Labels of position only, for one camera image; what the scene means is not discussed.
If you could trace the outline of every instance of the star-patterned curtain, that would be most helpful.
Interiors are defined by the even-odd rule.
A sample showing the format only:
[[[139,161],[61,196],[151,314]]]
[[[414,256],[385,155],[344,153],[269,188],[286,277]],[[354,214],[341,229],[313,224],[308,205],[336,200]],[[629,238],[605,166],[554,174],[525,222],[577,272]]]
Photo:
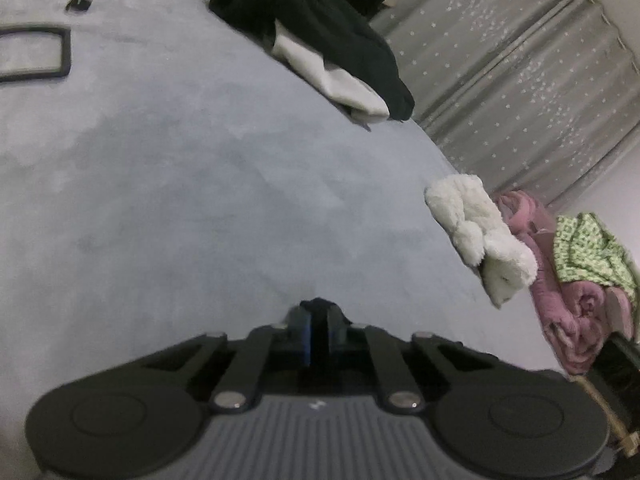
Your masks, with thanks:
[[[561,208],[640,139],[640,75],[594,0],[401,0],[372,26],[415,121],[489,192]]]

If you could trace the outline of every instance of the green patterned cloth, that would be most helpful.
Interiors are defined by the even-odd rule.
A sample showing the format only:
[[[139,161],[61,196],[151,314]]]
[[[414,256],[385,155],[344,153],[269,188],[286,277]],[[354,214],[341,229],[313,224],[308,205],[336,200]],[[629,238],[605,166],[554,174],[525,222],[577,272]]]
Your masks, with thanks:
[[[554,238],[556,275],[560,282],[588,280],[619,286],[638,306],[638,283],[633,261],[616,237],[593,213],[558,217]]]

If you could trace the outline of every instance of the white stuffed animal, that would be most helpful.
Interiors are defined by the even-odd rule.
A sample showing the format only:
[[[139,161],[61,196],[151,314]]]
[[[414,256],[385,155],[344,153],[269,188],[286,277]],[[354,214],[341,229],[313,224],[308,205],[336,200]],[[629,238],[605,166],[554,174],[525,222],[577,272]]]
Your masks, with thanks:
[[[424,199],[463,261],[482,263],[482,282],[496,306],[536,279],[535,256],[511,234],[479,177],[450,175],[427,188]]]

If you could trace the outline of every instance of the ribbed gray panel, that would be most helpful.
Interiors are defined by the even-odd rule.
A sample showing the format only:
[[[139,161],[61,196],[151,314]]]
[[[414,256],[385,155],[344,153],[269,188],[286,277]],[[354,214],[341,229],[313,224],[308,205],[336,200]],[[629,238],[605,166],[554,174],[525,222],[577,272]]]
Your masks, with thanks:
[[[256,478],[480,477],[444,454],[419,420],[382,412],[371,397],[269,396],[255,410],[215,418],[187,455],[145,480]]]

